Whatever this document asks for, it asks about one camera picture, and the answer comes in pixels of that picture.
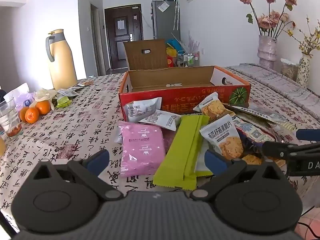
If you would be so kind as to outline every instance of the door frame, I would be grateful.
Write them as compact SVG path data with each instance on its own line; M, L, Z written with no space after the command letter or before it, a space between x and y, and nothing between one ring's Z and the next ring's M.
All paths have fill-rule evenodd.
M112 10L112 9L119 9L119 8L127 8L127 7L135 7L137 6L140 10L140 37L141 40L143 40L143 26L142 26L142 11L141 11L141 4L129 4L129 5L124 5L124 6L117 6L117 7L110 7L110 8L104 8L103 13L104 13L104 22L105 22L105 30L106 30L106 41L107 41L107 48L108 48L108 59L109 59L109 65L110 65L110 70L111 73L113 71L112 68L112 58L111 58L111 50L110 50L110 39L109 39L109 31L108 31L108 24L107 24L107 11Z

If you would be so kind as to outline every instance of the pink vase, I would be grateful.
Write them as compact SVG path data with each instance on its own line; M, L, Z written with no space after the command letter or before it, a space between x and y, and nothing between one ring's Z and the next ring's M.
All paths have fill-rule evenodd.
M260 58L259 64L266 68L274 68L277 58L276 52L276 39L259 35L258 57Z

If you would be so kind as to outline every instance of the box flap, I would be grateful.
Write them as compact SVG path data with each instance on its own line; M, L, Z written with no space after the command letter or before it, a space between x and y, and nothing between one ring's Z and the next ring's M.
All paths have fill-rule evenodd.
M124 42L129 70L166 68L167 52L164 40Z
M164 87L167 84L178 84L178 87L200 87L211 85L210 78L213 73L213 66L206 67L173 67L156 70L133 70L129 71L132 87L137 89Z

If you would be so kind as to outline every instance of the gray refrigerator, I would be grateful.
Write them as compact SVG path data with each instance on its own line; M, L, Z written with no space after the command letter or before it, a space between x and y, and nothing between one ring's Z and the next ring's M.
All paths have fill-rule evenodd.
M165 11L161 11L159 6L166 2L169 7ZM174 26L174 15L175 15L175 1L152 1L151 10L152 10L152 22L153 22L153 38L156 39L174 39L171 33L180 40L180 26L177 30L178 24L178 14L176 17L175 30Z

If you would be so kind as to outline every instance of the floral vase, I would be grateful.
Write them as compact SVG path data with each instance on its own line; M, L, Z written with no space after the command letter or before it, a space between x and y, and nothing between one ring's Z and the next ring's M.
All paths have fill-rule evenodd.
M276 39L269 36L259 35L258 57L260 65L266 68L274 68L277 58Z
M302 54L302 58L299 61L297 83L306 87L309 80L310 72L310 55Z

